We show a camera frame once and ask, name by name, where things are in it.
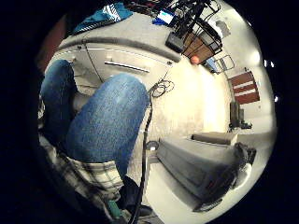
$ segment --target wooden door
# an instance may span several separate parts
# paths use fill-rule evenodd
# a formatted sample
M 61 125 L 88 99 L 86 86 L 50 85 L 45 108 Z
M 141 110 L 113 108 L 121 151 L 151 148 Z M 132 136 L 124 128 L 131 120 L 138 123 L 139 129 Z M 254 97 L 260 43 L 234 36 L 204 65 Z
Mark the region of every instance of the wooden door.
M 241 105 L 260 100 L 260 94 L 251 72 L 229 79 L 232 83 L 235 100 Z

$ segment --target orange object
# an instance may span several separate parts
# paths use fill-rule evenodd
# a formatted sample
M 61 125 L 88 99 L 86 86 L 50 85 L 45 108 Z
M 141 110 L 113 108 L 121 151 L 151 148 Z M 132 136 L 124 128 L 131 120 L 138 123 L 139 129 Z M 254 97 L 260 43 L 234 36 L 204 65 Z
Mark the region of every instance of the orange object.
M 199 58 L 196 55 L 194 55 L 190 58 L 190 62 L 191 64 L 199 64 Z

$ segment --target plaid shirt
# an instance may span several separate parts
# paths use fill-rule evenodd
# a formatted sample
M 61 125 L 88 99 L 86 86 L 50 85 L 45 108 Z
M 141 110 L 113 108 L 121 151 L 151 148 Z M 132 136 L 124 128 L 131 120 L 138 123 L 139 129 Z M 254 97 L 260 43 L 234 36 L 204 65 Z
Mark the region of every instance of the plaid shirt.
M 45 106 L 40 98 L 38 109 L 38 128 L 43 126 Z M 92 202 L 95 206 L 106 210 L 105 200 L 117 201 L 123 186 L 114 161 L 103 163 L 86 163 L 67 157 L 58 148 L 52 146 L 42 135 L 39 142 L 46 152 L 49 166 L 60 174 L 72 188 Z

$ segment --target drawer handle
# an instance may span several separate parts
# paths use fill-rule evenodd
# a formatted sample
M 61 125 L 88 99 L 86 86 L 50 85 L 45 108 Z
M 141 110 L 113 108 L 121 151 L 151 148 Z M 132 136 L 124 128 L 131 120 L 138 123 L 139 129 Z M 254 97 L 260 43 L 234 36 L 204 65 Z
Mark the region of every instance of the drawer handle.
M 105 62 L 105 64 L 116 65 L 116 66 L 119 66 L 119 67 L 132 68 L 132 69 L 139 70 L 139 71 L 146 72 L 146 73 L 150 72 L 150 70 L 148 70 L 148 69 L 131 66 L 131 65 L 128 65 L 128 64 L 124 64 L 124 63 Z

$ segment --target black cable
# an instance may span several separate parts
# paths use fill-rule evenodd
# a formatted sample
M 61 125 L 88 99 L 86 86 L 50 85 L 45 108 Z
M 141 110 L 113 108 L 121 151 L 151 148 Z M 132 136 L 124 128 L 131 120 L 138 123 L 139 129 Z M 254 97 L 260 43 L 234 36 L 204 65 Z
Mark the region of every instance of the black cable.
M 141 175 L 140 187 L 139 187 L 139 191 L 138 191 L 138 195 L 137 195 L 137 199 L 136 199 L 136 203 L 135 203 L 135 211 L 132 214 L 128 224 L 136 224 L 138 217 L 139 217 L 139 210 L 140 210 L 140 206 L 141 206 L 144 182 L 145 182 L 145 175 L 146 175 L 146 151 L 147 151 L 148 130 L 149 130 L 150 122 L 152 119 L 152 112 L 153 112 L 152 98 L 158 98 L 158 97 L 162 96 L 163 94 L 165 94 L 166 92 L 169 92 L 175 88 L 174 82 L 165 80 L 166 75 L 167 75 L 167 73 L 165 74 L 165 76 L 163 78 L 160 78 L 159 81 L 156 84 L 154 84 L 148 91 L 150 112 L 149 112 L 149 118 L 148 118 L 148 121 L 146 124 L 146 128 L 143 133 L 144 135 L 143 135 L 143 150 L 142 150 L 142 175 Z M 156 93 L 157 95 L 154 95 L 154 93 L 159 89 L 162 89 L 162 91 L 158 91 L 158 93 Z

